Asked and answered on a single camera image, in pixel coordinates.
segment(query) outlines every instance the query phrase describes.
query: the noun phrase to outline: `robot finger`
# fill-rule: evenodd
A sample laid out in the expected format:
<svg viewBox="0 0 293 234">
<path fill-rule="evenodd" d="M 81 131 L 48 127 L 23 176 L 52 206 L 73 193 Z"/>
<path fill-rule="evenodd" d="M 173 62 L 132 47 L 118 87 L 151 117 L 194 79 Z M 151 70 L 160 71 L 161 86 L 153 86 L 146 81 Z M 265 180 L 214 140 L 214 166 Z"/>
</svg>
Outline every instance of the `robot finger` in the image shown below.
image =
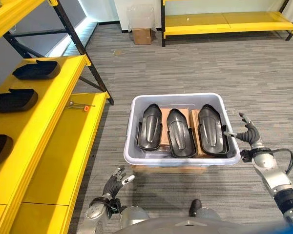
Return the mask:
<svg viewBox="0 0 293 234">
<path fill-rule="evenodd" d="M 122 180 L 122 184 L 123 184 L 123 186 L 125 186 L 126 184 L 130 183 L 131 181 L 133 181 L 134 178 L 135 178 L 134 175 L 130 175 L 130 176 L 128 176 L 127 178 L 123 179 L 123 180 Z"/>
</svg>

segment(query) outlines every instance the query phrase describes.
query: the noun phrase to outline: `black plastic shoe insole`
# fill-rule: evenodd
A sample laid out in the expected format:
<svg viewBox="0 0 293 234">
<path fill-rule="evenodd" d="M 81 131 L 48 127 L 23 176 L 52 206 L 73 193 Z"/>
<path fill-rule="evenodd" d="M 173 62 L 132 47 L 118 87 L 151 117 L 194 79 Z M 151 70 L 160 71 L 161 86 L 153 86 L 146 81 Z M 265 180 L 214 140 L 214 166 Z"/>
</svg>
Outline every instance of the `black plastic shoe insole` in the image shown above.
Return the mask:
<svg viewBox="0 0 293 234">
<path fill-rule="evenodd" d="M 33 89 L 9 89 L 10 93 L 0 94 L 0 113 L 27 111 L 32 108 L 38 94 Z"/>
</svg>

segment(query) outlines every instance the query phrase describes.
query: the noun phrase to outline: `brown cardboard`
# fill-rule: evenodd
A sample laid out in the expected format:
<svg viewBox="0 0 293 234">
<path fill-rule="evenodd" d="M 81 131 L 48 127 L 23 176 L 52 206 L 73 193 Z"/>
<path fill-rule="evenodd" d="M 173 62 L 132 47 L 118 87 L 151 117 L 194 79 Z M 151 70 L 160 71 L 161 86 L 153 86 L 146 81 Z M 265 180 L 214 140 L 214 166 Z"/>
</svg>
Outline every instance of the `brown cardboard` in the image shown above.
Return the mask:
<svg viewBox="0 0 293 234">
<path fill-rule="evenodd" d="M 152 37 L 150 28 L 134 28 L 132 29 L 132 34 L 135 45 L 151 44 Z"/>
<path fill-rule="evenodd" d="M 167 117 L 169 115 L 171 109 L 161 109 L 162 111 L 162 136 L 161 136 L 161 143 L 160 143 L 160 148 L 162 151 L 164 149 L 169 149 L 170 151 L 170 145 L 169 145 L 169 140 L 168 140 L 168 127 L 167 127 Z M 178 109 L 187 119 L 187 124 L 189 126 L 189 110 L 188 109 Z"/>
<path fill-rule="evenodd" d="M 192 129 L 193 132 L 193 138 L 197 150 L 197 156 L 194 158 L 214 158 L 214 156 L 207 155 L 206 153 L 203 152 L 202 147 L 201 147 L 201 142 L 199 138 L 199 113 L 200 110 L 191 110 L 190 114 L 190 128 Z"/>
</svg>

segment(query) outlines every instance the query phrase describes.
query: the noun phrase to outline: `cable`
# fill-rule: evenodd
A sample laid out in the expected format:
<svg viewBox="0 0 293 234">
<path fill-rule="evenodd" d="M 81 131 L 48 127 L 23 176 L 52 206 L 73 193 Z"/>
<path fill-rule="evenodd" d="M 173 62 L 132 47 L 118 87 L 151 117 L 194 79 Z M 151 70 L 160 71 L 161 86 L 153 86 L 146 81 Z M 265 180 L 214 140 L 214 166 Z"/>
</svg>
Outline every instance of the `cable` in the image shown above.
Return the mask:
<svg viewBox="0 0 293 234">
<path fill-rule="evenodd" d="M 277 153 L 277 152 L 281 152 L 281 151 L 288 151 L 290 152 L 291 154 L 291 159 L 290 159 L 290 162 L 289 162 L 289 166 L 288 166 L 288 169 L 285 171 L 285 174 L 289 174 L 290 171 L 292 170 L 293 168 L 293 152 L 289 149 L 277 149 L 277 150 L 271 150 L 271 153 Z"/>
</svg>

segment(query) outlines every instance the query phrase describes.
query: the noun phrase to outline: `transparent plastic bin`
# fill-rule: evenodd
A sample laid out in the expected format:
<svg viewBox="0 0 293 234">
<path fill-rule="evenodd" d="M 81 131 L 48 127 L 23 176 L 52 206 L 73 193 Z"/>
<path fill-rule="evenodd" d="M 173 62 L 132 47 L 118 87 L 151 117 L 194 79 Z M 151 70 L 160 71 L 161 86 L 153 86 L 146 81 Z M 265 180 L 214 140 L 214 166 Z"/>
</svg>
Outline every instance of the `transparent plastic bin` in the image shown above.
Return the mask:
<svg viewBox="0 0 293 234">
<path fill-rule="evenodd" d="M 214 93 L 200 94 L 172 94 L 172 95 L 141 95 L 134 98 L 131 104 L 124 158 L 133 165 L 153 166 L 210 166 L 231 165 L 240 160 L 240 150 L 236 140 L 228 138 L 228 158 L 174 158 L 170 152 L 144 151 L 138 147 L 137 137 L 139 122 L 142 121 L 145 109 L 152 103 L 160 108 L 188 108 L 201 109 L 209 104 L 220 114 L 221 122 L 227 126 L 228 131 L 232 127 L 222 98 Z"/>
</svg>

